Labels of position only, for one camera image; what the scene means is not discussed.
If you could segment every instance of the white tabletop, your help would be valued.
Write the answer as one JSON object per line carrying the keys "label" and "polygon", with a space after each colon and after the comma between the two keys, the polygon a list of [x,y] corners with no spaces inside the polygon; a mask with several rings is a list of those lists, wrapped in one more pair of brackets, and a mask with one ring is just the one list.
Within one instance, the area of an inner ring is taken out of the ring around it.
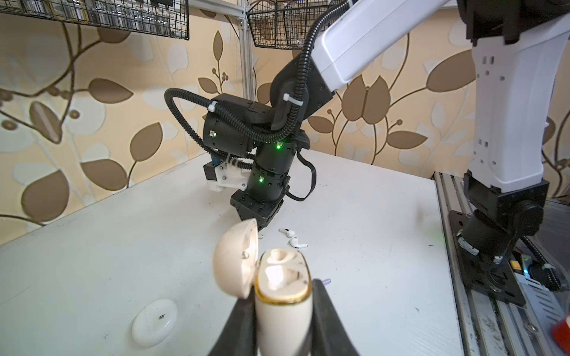
{"label": "white tabletop", "polygon": [[[261,231],[260,252],[297,232],[313,277],[326,288],[365,355],[463,353],[433,181],[304,151],[317,168],[305,202],[286,198]],[[207,155],[0,247],[0,355],[206,355],[235,299],[216,286],[211,256],[239,221],[233,190],[206,188]],[[295,160],[291,191],[310,172]],[[179,316],[151,348],[131,323],[170,298]]]}

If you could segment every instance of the gold rim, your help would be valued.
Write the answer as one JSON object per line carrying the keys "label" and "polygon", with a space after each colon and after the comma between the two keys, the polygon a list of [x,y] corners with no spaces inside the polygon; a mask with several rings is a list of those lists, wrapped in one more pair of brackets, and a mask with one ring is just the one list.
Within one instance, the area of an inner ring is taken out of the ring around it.
{"label": "gold rim", "polygon": [[[265,252],[261,255],[261,258],[259,259],[258,270],[259,270],[259,267],[261,266],[261,261],[263,260],[264,256],[265,256]],[[307,260],[305,259],[305,256],[303,256],[302,253],[301,253],[301,257],[303,258],[303,261],[305,262],[305,266],[307,267],[307,273],[309,274],[309,286],[307,288],[307,292],[304,295],[297,297],[297,298],[287,299],[287,300],[270,299],[270,298],[264,296],[263,294],[261,294],[261,291],[259,290],[259,274],[257,274],[255,276],[255,283],[254,283],[255,295],[257,296],[257,298],[259,298],[259,300],[261,300],[265,304],[273,304],[273,305],[295,304],[295,303],[299,303],[299,302],[302,302],[305,299],[307,299],[311,295],[311,291],[313,290],[313,279],[311,279],[311,271],[309,270],[309,266],[307,265]]]}

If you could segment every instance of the white earbud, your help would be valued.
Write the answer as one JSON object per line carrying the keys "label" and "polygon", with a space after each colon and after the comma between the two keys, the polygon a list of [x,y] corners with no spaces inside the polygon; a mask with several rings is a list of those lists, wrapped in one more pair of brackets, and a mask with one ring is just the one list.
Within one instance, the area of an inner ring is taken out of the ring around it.
{"label": "white earbud", "polygon": [[279,232],[283,232],[283,233],[287,234],[288,238],[292,238],[293,236],[295,236],[295,231],[289,230],[288,228],[280,228]]}
{"label": "white earbud", "polygon": [[308,247],[308,244],[299,244],[299,239],[298,238],[292,238],[291,240],[289,240],[289,244],[295,248],[305,248]]}

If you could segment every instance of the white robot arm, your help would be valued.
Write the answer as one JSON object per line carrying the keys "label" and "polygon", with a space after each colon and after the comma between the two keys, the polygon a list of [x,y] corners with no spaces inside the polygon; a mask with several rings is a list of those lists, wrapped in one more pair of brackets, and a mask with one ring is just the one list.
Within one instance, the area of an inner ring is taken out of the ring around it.
{"label": "white robot arm", "polygon": [[[437,11],[446,0],[360,0],[317,38],[312,59],[331,91]],[[473,48],[477,109],[473,177],[501,192],[540,183],[542,136],[570,14],[521,33],[481,38]]]}

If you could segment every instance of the cable tie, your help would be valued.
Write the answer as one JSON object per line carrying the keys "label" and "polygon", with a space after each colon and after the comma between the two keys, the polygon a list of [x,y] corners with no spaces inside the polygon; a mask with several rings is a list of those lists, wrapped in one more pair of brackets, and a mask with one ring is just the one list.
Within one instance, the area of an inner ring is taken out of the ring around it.
{"label": "cable tie", "polygon": [[285,101],[290,101],[291,103],[293,103],[293,104],[295,104],[295,105],[297,105],[297,106],[299,106],[299,107],[302,107],[302,106],[303,106],[303,102],[302,102],[302,101],[299,101],[299,100],[295,99],[294,97],[290,96],[290,95],[287,94],[287,93],[283,94],[283,100],[285,100]]}
{"label": "cable tie", "polygon": [[215,101],[215,100],[212,101],[211,104],[210,104],[210,106],[208,106],[208,111],[209,111],[209,112],[214,112],[215,106],[216,106],[217,104],[218,104],[217,101]]}

